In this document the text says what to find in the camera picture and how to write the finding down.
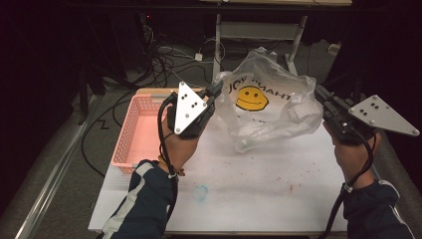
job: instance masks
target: table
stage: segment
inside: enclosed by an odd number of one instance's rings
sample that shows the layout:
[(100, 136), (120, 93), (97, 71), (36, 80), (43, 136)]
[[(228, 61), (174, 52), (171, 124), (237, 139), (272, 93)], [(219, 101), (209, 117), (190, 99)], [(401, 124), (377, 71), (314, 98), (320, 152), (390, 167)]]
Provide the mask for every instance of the table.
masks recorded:
[[(239, 153), (216, 115), (184, 168), (168, 235), (319, 235), (343, 181), (322, 126)], [(125, 197), (129, 177), (108, 167), (89, 230), (101, 231)], [(341, 211), (332, 231), (344, 235)]]
[[(221, 4), (221, 0), (201, 0), (204, 2), (216, 2)], [(351, 0), (227, 0), (228, 3), (243, 4), (269, 4), (269, 5), (301, 5), (301, 6), (350, 6)], [(304, 32), (305, 23), (308, 16), (302, 16), (299, 24), (275, 24), (275, 23), (252, 23), (252, 22), (224, 22), (221, 21), (221, 14), (217, 14), (215, 30), (215, 52), (213, 79), (220, 72), (220, 46), (221, 38), (247, 38), (247, 39), (270, 39), (270, 40), (293, 40), (292, 50), (285, 54), (285, 61), (288, 70), (297, 76), (298, 71), (295, 66), (295, 56), (299, 43)]]

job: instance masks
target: white plastic bag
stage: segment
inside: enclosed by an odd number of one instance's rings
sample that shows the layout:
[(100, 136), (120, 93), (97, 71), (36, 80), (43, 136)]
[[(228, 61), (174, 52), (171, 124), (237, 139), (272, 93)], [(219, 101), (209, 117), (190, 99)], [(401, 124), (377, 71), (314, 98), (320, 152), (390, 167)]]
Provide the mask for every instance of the white plastic bag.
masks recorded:
[(224, 81), (216, 115), (227, 125), (239, 152), (313, 133), (320, 126), (322, 106), (314, 96), (317, 80), (292, 75), (277, 64), (274, 52), (253, 50), (233, 73), (220, 73), (214, 81)]

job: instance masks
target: metal plate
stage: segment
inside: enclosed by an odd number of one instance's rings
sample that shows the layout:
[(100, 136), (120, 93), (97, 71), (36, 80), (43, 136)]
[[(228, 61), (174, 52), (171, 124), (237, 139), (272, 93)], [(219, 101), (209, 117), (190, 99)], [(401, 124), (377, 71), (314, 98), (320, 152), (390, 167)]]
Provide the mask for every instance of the metal plate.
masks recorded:
[(350, 108), (348, 112), (362, 122), (373, 127), (379, 127), (412, 136), (417, 136), (420, 133), (416, 127), (377, 95)]
[(187, 84), (181, 82), (179, 84), (174, 133), (183, 133), (205, 109), (207, 109), (207, 104)]

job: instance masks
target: dark jacket sleeve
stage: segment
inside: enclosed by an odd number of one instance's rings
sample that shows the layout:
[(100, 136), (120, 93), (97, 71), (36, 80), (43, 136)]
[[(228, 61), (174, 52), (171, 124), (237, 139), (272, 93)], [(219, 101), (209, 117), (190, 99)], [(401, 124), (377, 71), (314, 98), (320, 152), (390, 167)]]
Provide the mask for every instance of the dark jacket sleeve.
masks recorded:
[(375, 180), (371, 185), (348, 194), (343, 213), (348, 221), (348, 238), (414, 238), (395, 211), (399, 197), (394, 186), (384, 180)]
[(172, 201), (168, 174), (143, 160), (132, 174), (126, 198), (105, 223), (104, 239), (162, 238)]

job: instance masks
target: hand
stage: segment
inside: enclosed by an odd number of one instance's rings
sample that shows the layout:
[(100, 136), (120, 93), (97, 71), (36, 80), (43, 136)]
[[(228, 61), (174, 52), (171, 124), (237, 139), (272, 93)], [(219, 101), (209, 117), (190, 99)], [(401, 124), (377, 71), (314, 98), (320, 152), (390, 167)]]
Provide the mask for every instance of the hand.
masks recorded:
[[(362, 169), (368, 160), (368, 153), (366, 148), (363, 144), (358, 146), (341, 144), (325, 122), (323, 123), (323, 126), (325, 127), (326, 131), (328, 131), (329, 135), (331, 135), (332, 144), (335, 146), (334, 155), (344, 174), (345, 182), (349, 182), (360, 171), (360, 169)], [(381, 143), (381, 135), (379, 132), (375, 135), (375, 137), (376, 144), (373, 150), (374, 155), (378, 152)], [(374, 138), (371, 138), (368, 141), (371, 147), (373, 146), (373, 141)], [(352, 186), (354, 189), (362, 188), (370, 185), (373, 180), (374, 176), (369, 169), (361, 176), (359, 176), (357, 181)]]
[[(167, 126), (167, 117), (162, 121), (163, 136), (167, 136), (172, 131)], [(205, 126), (202, 128), (200, 135), (204, 131)], [(176, 134), (169, 136), (164, 142), (167, 148), (170, 162), (174, 166), (174, 170), (179, 171), (185, 162), (193, 155), (198, 146), (200, 136), (193, 139), (182, 139)], [(167, 166), (164, 163), (158, 163), (158, 165), (166, 172), (169, 172)]]

